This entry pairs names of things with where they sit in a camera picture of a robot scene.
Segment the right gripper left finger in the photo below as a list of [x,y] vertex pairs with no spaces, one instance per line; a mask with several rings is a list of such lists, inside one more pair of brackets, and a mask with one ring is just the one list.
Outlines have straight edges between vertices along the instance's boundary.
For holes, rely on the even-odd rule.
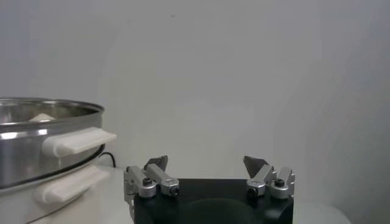
[[124,171],[124,200],[130,210],[135,209],[135,197],[152,199],[157,195],[158,187],[162,196],[167,197],[167,205],[177,209],[180,184],[177,178],[169,176],[165,170],[168,156],[151,158],[143,168],[128,166]]

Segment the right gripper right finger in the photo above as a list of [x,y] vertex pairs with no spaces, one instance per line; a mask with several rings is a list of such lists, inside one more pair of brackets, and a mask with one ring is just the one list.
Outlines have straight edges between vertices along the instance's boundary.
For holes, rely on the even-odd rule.
[[295,174],[289,167],[276,171],[264,159],[244,156],[243,163],[249,174],[246,181],[247,196],[257,199],[269,192],[272,198],[284,200],[292,198],[295,191]]

